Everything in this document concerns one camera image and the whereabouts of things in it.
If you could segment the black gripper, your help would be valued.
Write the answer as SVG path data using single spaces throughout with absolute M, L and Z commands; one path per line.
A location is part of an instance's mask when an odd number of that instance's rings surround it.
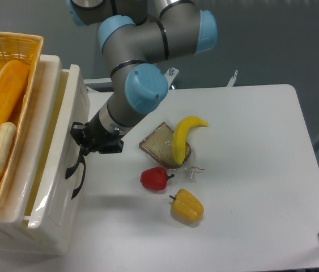
M 83 156 L 92 152 L 117 154 L 122 152 L 124 146 L 120 130 L 115 128 L 114 132 L 109 132 L 101 123 L 98 114 L 85 124 L 73 122 L 70 134 Z

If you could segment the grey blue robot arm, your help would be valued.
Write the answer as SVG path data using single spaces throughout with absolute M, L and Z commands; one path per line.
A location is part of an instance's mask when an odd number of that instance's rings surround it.
M 77 25 L 98 24 L 113 94 L 86 124 L 74 123 L 71 135 L 83 156 L 120 152 L 122 138 L 154 111 L 169 90 L 159 62 L 212 49 L 218 39 L 210 11 L 193 1 L 67 1 Z

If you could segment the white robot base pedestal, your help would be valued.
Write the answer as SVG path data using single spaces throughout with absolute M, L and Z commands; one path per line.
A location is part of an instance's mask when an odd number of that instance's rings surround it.
M 233 76 L 228 81 L 226 87 L 234 87 L 238 75 L 238 70 L 235 70 Z M 170 90 L 176 89 L 176 79 L 180 71 L 174 67 L 170 67 L 164 74 Z M 84 83 L 88 91 L 96 92 L 113 92 L 113 84 L 110 78 L 101 78 L 101 79 L 85 79 Z

